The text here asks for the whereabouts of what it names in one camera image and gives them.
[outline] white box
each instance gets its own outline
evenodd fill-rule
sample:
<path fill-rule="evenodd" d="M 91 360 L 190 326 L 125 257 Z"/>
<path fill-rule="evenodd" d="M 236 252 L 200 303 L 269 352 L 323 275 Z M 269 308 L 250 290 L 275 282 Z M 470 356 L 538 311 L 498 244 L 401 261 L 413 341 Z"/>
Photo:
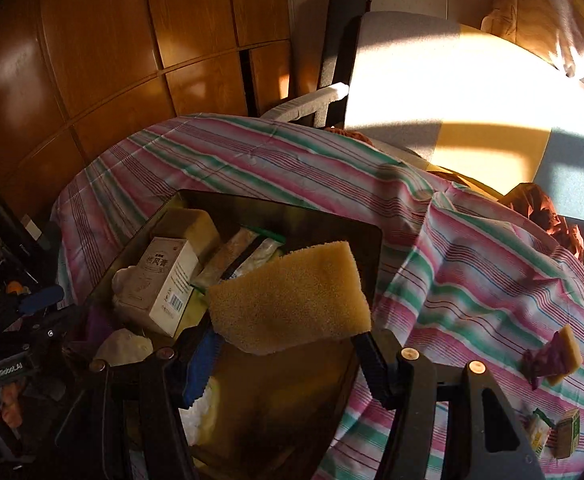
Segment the white box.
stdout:
<path fill-rule="evenodd" d="M 154 237 L 118 296 L 117 308 L 139 325 L 170 337 L 176 332 L 198 258 L 187 240 Z"/>

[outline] plastic packet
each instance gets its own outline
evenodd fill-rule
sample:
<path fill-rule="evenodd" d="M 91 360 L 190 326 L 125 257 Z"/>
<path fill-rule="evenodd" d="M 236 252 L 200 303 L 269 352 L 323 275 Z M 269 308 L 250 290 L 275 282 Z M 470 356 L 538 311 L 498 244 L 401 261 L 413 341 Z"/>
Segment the plastic packet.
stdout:
<path fill-rule="evenodd" d="M 540 409 L 537 408 L 532 412 L 532 418 L 528 426 L 528 437 L 530 438 L 532 451 L 536 453 L 536 456 L 541 455 L 553 427 L 552 420 Z"/>
<path fill-rule="evenodd" d="M 222 280 L 247 274 L 266 264 L 284 243 L 285 238 L 270 231 L 241 227 L 230 241 L 216 251 L 191 283 L 204 292 Z"/>

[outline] screw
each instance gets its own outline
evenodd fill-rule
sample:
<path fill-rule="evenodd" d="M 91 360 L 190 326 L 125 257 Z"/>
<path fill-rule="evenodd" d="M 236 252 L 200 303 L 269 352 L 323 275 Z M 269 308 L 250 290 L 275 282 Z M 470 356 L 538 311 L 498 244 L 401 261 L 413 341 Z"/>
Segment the screw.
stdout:
<path fill-rule="evenodd" d="M 174 350 L 169 346 L 166 346 L 165 348 L 161 348 L 156 352 L 156 357 L 168 361 L 174 357 Z"/>
<path fill-rule="evenodd" d="M 468 368 L 470 368 L 470 370 L 472 370 L 477 375 L 482 374 L 485 371 L 485 365 L 480 361 L 472 361 L 468 365 Z"/>
<path fill-rule="evenodd" d="M 89 364 L 89 371 L 97 374 L 105 370 L 105 366 L 107 366 L 107 363 L 102 359 L 94 359 L 94 361 Z"/>
<path fill-rule="evenodd" d="M 419 351 L 416 348 L 404 348 L 401 350 L 401 355 L 408 361 L 416 361 L 419 358 Z"/>

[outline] sponge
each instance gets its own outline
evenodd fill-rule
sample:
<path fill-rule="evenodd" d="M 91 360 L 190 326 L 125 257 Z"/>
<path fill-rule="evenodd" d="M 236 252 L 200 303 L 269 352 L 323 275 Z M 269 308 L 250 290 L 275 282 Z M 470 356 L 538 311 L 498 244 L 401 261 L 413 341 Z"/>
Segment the sponge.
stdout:
<path fill-rule="evenodd" d="M 257 355 L 371 330 L 347 242 L 294 251 L 207 291 L 214 331 Z"/>
<path fill-rule="evenodd" d="M 168 209 L 154 226 L 151 237 L 185 238 L 202 264 L 221 244 L 221 238 L 207 211 L 201 209 Z"/>
<path fill-rule="evenodd" d="M 561 340 L 561 358 L 563 364 L 567 369 L 567 373 L 551 375 L 546 377 L 546 381 L 550 386 L 556 386 L 563 381 L 568 375 L 575 373 L 576 370 L 583 364 L 583 357 L 579 349 L 579 343 L 576 341 L 572 327 L 567 324 L 558 332 Z"/>

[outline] bed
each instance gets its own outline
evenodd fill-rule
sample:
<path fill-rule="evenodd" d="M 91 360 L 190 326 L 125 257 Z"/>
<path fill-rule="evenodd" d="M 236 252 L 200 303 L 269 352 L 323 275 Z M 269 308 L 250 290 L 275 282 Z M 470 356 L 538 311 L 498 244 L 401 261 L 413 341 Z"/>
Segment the bed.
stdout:
<path fill-rule="evenodd" d="M 58 197 L 59 283 L 85 300 L 124 244 L 178 189 L 217 191 L 316 208 L 378 225 L 383 247 L 373 317 L 438 363 L 485 362 L 524 422 L 581 409 L 579 447 L 540 457 L 548 478 L 584 469 L 584 364 L 533 392 L 518 371 L 570 323 L 584 357 L 584 267 L 545 232 L 467 187 L 329 132 L 213 114 L 174 118 L 102 153 Z M 316 479 L 371 479 L 393 413 L 359 375 Z M 437 405 L 427 478 L 438 478 L 446 407 Z"/>

